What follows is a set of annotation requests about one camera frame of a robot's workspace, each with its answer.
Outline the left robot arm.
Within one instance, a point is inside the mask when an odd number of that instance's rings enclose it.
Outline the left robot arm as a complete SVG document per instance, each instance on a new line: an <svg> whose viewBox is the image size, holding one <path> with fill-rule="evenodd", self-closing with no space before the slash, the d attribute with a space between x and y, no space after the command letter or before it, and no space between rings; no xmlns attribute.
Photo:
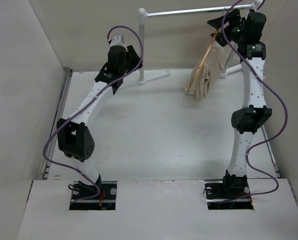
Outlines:
<svg viewBox="0 0 298 240"><path fill-rule="evenodd" d="M95 77L87 97L68 118L60 118L57 122L58 149L73 160L72 168L81 177L69 187L83 200L94 200L101 195L101 176L90 161L95 150L92 123L121 87L124 78L142 65L142 55L137 54L132 45L110 46L107 62Z"/></svg>

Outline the white clothes rack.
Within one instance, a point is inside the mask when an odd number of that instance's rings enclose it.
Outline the white clothes rack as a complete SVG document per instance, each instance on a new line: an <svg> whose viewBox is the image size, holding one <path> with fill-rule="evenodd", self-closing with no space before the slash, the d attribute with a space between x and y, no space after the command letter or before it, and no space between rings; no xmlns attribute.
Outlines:
<svg viewBox="0 0 298 240"><path fill-rule="evenodd" d="M248 4L237 4L235 3L232 6L217 6L217 7L204 7L204 8L195 8L195 9L182 9L182 10L170 10L170 11L160 11L160 12L147 12L144 8L138 9L138 26L139 31L136 33L134 30L131 32L136 36L139 42L139 50L141 53L145 52L145 23L148 18L153 17L163 17L163 16L177 16L177 15L190 15L190 14L199 14L199 13L229 13L229 10L257 10L263 5L263 1L254 0L252 3ZM123 83L122 89L128 89L136 86L144 86L147 83L157 81L169 77L171 72L169 70L164 70L161 73L153 74L150 77L145 77L145 70L143 67L139 68L139 77L136 81L131 83Z"/></svg>

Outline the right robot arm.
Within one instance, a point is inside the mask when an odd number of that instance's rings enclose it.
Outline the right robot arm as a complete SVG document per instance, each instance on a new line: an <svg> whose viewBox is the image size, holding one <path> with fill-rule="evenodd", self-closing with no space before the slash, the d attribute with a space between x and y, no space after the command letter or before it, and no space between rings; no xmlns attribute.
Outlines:
<svg viewBox="0 0 298 240"><path fill-rule="evenodd" d="M272 115L272 109L267 107L265 101L263 84L257 79L263 77L266 59L266 46L260 41L266 20L263 13L250 10L247 17L241 17L240 11L234 9L227 16L207 22L215 29L220 28L221 24L227 25L216 41L222 47L229 42L237 44L237 52L242 56L240 64L244 79L242 107L231 116L234 129L231 159L222 182L205 185L209 200L235 199L246 193L246 153L255 133Z"/></svg>

